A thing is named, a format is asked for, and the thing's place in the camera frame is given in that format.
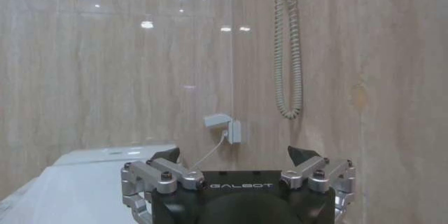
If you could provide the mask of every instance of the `coiled cable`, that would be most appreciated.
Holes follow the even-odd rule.
[[[275,0],[275,42],[274,42],[274,66],[275,66],[275,101],[280,114],[287,119],[295,119],[302,111],[303,83],[302,83],[302,56],[300,56],[300,26],[298,0],[287,0],[290,17],[290,42],[291,42],[291,70],[292,70],[292,108],[287,108],[283,81],[283,16],[284,0]]]

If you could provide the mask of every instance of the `wall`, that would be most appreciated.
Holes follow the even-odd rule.
[[[350,157],[347,223],[447,223],[448,0],[299,0],[304,111],[275,107],[274,0],[232,0],[242,168],[286,167],[288,145]]]
[[[196,161],[232,111],[231,0],[0,6],[0,199],[80,148],[175,141]]]
[[[203,168],[279,169],[288,145],[312,148],[359,168],[348,223],[448,222],[448,0],[299,3],[304,111],[290,122],[274,0],[0,0],[0,198],[79,148],[175,141],[191,164],[218,141],[203,116],[224,112],[247,143]]]

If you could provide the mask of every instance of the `tiled wall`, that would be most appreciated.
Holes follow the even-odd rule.
[[[232,111],[231,0],[0,6],[0,198],[79,148],[175,141],[195,162]]]
[[[299,3],[304,111],[287,121],[274,0],[0,0],[0,198],[79,148],[175,141],[191,164],[223,112],[246,144],[203,168],[279,169],[288,145],[312,148],[359,168],[348,223],[447,223],[448,0]]]
[[[232,0],[234,113],[243,168],[290,164],[286,147],[350,157],[347,223],[448,223],[448,0],[299,0],[304,111],[275,107],[274,0]]]

